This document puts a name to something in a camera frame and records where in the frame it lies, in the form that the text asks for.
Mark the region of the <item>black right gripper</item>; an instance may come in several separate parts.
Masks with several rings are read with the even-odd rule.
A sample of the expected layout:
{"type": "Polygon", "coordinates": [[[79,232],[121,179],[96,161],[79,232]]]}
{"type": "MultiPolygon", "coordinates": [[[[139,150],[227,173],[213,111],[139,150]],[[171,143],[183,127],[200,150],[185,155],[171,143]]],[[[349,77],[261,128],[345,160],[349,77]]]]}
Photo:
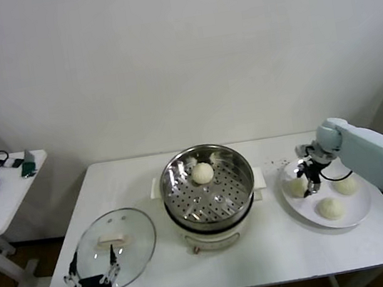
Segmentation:
{"type": "Polygon", "coordinates": [[[320,173],[328,167],[331,162],[319,163],[309,156],[303,157],[302,160],[302,162],[297,163],[297,167],[294,168],[294,173],[296,174],[296,178],[301,178],[304,174],[307,178],[307,188],[303,194],[303,198],[306,198],[320,190],[320,173]]]}

